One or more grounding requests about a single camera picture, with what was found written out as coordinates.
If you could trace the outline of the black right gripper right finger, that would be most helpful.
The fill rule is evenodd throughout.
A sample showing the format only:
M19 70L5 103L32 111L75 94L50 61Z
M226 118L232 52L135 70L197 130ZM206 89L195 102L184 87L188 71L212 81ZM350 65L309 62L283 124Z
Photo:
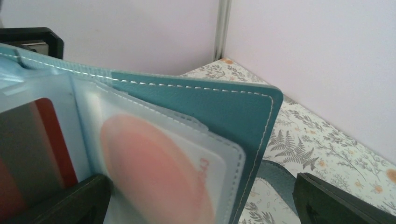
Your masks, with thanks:
M299 173L293 200L303 224L394 224L396 217L320 178Z

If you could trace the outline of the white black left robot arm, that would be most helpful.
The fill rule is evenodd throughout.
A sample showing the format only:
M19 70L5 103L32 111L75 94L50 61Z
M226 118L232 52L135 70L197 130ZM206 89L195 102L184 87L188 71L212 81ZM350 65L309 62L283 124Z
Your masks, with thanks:
M54 58L64 58L64 42L50 28L1 28L0 42Z

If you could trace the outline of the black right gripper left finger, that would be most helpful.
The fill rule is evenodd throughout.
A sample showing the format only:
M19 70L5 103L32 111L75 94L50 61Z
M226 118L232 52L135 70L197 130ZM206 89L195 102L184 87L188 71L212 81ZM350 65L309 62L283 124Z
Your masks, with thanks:
M95 174L3 223L102 224L110 197L109 178Z

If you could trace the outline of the blue card holder wallet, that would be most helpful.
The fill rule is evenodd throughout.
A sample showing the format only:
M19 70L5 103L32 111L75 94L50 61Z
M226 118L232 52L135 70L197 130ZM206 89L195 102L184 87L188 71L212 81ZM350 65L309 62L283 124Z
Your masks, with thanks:
M5 44L0 46L0 54L30 68L56 68L97 79L146 102L192 116L212 132L239 144L246 153L246 162L232 213L226 222L239 221L283 102L278 88L101 69Z

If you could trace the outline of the white card with red circle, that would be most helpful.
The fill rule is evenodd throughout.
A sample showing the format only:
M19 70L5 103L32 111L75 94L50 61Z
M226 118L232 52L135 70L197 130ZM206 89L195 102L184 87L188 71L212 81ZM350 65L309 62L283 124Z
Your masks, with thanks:
M219 224L229 145L154 115L101 116L100 148L114 185L110 224Z

